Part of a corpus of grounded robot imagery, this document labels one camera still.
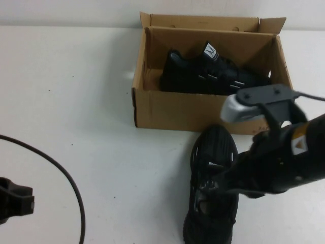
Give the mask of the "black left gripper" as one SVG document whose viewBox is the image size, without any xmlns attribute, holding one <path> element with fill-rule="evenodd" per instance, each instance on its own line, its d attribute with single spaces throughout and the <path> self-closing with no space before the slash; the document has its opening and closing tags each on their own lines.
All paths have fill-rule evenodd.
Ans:
<svg viewBox="0 0 325 244">
<path fill-rule="evenodd" d="M 1 195 L 1 222 L 34 213 L 34 196 Z"/>
</svg>

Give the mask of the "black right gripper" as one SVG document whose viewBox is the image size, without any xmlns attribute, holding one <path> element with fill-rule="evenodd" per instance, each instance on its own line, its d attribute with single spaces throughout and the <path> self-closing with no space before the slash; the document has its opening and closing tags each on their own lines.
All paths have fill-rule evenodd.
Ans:
<svg viewBox="0 0 325 244">
<path fill-rule="evenodd" d="M 234 159 L 205 159 L 203 189 L 258 199 L 310 183 L 309 125 L 284 127 L 276 137 L 256 135 L 251 148 Z"/>
</svg>

